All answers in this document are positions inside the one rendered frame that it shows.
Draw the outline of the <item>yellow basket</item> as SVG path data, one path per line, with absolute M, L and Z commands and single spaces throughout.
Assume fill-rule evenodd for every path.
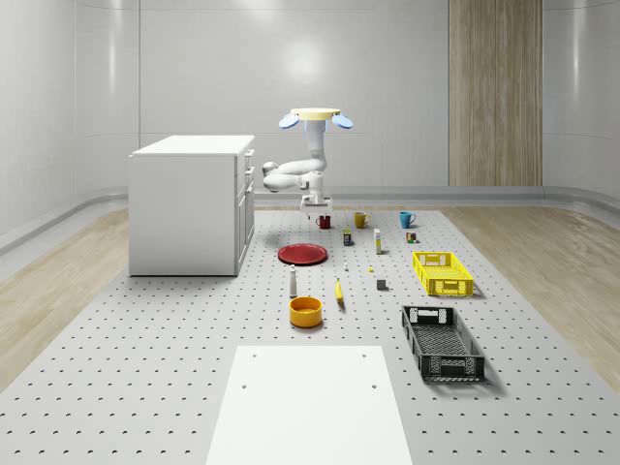
M 414 252 L 413 267 L 429 295 L 473 294 L 473 277 L 452 252 Z

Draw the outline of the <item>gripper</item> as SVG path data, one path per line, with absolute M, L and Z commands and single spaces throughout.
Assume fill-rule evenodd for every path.
M 333 209 L 331 197 L 321 197 L 317 195 L 303 196 L 300 203 L 300 210 L 308 216 L 311 214 L 328 215 Z

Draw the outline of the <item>yellow bowl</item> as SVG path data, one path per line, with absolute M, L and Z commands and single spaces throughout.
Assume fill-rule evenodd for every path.
M 312 296 L 298 296 L 290 301 L 290 322 L 298 327 L 313 327 L 320 324 L 322 303 Z

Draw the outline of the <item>white board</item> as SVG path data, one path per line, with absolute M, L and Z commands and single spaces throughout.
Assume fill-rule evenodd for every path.
M 206 465 L 412 465 L 379 346 L 240 346 Z

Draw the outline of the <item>dark grey basket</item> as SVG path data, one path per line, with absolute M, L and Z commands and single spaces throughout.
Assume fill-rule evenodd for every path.
M 403 305 L 401 312 L 401 324 L 422 378 L 484 378 L 483 352 L 455 309 Z

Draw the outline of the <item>red plate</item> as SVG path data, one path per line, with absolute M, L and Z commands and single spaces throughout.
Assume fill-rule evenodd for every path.
M 278 259 L 286 264 L 301 266 L 320 264 L 327 259 L 327 251 L 319 245 L 297 243 L 280 248 Z

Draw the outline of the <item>white cabinet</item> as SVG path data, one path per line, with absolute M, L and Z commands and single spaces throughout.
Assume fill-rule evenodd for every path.
M 130 274 L 238 274 L 254 230 L 253 140 L 170 136 L 130 156 Z

